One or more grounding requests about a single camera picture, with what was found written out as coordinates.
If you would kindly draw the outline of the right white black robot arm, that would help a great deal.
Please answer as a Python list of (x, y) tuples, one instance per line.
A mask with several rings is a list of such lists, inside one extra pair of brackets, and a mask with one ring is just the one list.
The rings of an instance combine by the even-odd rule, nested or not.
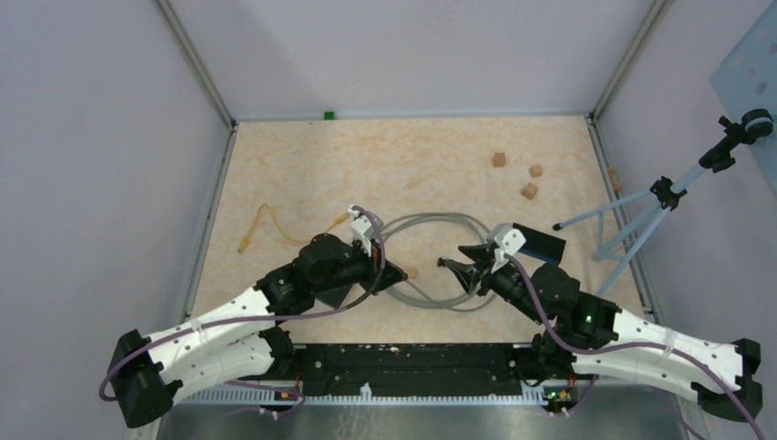
[(668, 391), (718, 418), (748, 423), (763, 407), (753, 376), (761, 346), (698, 339), (652, 323), (612, 301), (582, 290), (579, 280), (552, 262), (530, 276), (497, 261), (493, 245), (461, 246), (467, 263), (438, 258), (468, 291), (495, 293), (545, 330), (531, 340), (532, 361), (522, 376), (537, 380), (605, 376)]

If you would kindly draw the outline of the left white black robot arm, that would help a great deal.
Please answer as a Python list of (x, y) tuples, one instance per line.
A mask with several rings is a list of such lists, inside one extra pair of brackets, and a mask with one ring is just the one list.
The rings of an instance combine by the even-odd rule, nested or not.
[(150, 335), (120, 336), (99, 397), (118, 404), (127, 427), (140, 428), (212, 385), (265, 373), (282, 379), (294, 356), (280, 324), (318, 318), (316, 303), (328, 305), (328, 315), (346, 311), (356, 285), (371, 295), (406, 279), (376, 240), (347, 244), (320, 234), (292, 262), (210, 312)]

